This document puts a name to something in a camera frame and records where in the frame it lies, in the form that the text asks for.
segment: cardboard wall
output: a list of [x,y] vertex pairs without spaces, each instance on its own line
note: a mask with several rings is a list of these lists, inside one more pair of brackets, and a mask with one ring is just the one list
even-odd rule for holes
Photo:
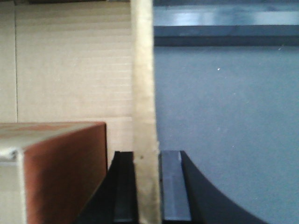
[[0,121],[16,122],[15,29],[13,2],[0,2]]
[[18,121],[106,121],[109,160],[131,151],[130,4],[15,9]]
[[160,224],[160,187],[153,64],[153,13],[151,0],[132,0],[133,150],[139,222]]

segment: blue-gray panel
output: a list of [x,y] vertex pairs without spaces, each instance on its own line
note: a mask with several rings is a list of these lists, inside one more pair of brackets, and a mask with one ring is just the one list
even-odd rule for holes
[[299,220],[299,48],[156,47],[162,150],[271,224]]

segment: cardboard box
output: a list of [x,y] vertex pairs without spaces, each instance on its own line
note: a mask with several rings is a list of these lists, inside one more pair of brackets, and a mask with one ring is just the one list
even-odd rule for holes
[[107,171],[105,123],[0,124],[0,224],[71,223]]
[[160,223],[152,1],[3,4],[0,122],[105,121],[108,162],[134,150],[141,222]]
[[130,4],[10,1],[0,16],[0,122],[105,121],[109,161],[132,151]]

